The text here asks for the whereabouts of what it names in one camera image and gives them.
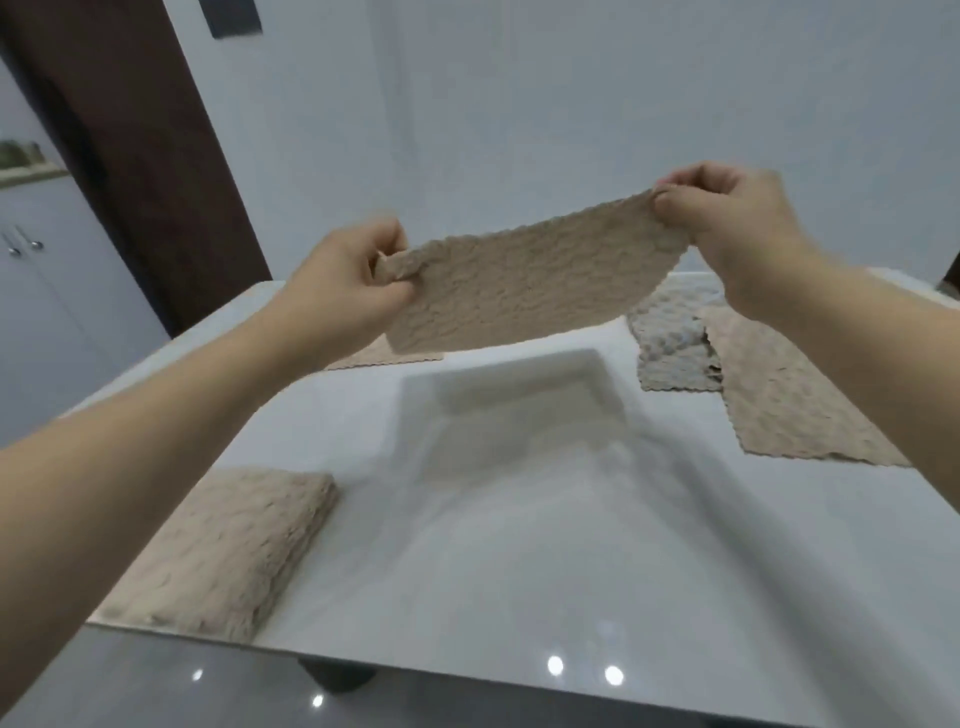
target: white wall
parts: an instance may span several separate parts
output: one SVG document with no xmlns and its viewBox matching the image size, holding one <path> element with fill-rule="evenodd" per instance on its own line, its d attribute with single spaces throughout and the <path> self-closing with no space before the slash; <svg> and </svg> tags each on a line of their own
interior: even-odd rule
<svg viewBox="0 0 960 728">
<path fill-rule="evenodd" d="M 35 141 L 40 151 L 57 164 L 63 164 L 60 152 L 30 108 L 7 65 L 0 61 L 0 139 Z"/>
<path fill-rule="evenodd" d="M 960 251 L 953 0 L 261 0 L 224 41 L 166 3 L 277 277 L 375 207 L 490 231 L 699 158 L 779 168 L 852 262 Z"/>
</svg>

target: microfiber cloth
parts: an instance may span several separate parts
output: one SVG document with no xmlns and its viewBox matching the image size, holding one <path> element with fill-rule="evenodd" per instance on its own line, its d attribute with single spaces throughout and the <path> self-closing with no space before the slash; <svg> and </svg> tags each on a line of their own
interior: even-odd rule
<svg viewBox="0 0 960 728">
<path fill-rule="evenodd" d="M 740 445 L 781 457 L 910 463 L 786 337 L 728 307 L 700 311 Z"/>
<path fill-rule="evenodd" d="M 381 258 L 382 283 L 417 276 L 420 295 L 387 331 L 396 353 L 513 344 L 603 324 L 649 295 L 688 235 L 644 192 L 516 230 L 433 240 Z"/>
<path fill-rule="evenodd" d="M 414 361 L 437 361 L 443 359 L 441 353 L 396 353 L 390 347 L 386 336 L 380 336 L 365 349 L 356 354 L 333 362 L 325 371 L 352 369 L 353 367 L 377 367 L 386 364 L 407 364 Z"/>
<path fill-rule="evenodd" d="M 212 470 L 90 621 L 248 643 L 337 498 L 326 473 Z"/>
<path fill-rule="evenodd" d="M 720 390 L 720 360 L 697 312 L 722 301 L 723 284 L 713 273 L 679 274 L 627 312 L 640 345 L 636 374 L 643 389 Z"/>
</svg>

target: black object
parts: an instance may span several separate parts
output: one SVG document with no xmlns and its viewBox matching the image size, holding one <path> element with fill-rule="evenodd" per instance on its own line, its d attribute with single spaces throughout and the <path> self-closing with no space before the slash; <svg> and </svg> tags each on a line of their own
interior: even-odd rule
<svg viewBox="0 0 960 728">
<path fill-rule="evenodd" d="M 300 666 L 314 682 L 331 695 L 353 692 L 369 683 L 376 674 L 372 667 L 362 667 L 335 660 L 300 657 Z"/>
<path fill-rule="evenodd" d="M 260 36 L 260 13 L 253 0 L 200 0 L 210 34 L 217 38 Z"/>
</svg>

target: dark brown door frame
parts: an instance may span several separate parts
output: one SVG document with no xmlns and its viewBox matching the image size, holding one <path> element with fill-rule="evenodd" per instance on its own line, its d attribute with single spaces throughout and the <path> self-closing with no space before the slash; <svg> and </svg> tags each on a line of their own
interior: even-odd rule
<svg viewBox="0 0 960 728">
<path fill-rule="evenodd" d="M 0 57 L 171 335 L 271 278 L 162 0 L 0 0 Z"/>
</svg>

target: white cabinet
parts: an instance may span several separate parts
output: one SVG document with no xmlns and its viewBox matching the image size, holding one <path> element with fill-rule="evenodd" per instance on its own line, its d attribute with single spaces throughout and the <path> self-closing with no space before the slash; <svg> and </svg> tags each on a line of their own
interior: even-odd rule
<svg viewBox="0 0 960 728">
<path fill-rule="evenodd" d="M 0 190 L 0 447 L 168 336 L 72 179 Z"/>
<path fill-rule="evenodd" d="M 109 379 L 110 366 L 3 226 L 0 256 L 0 446 Z"/>
<path fill-rule="evenodd" d="M 0 219 L 13 227 L 40 276 L 115 368 L 129 369 L 167 341 L 71 178 L 0 191 Z"/>
</svg>

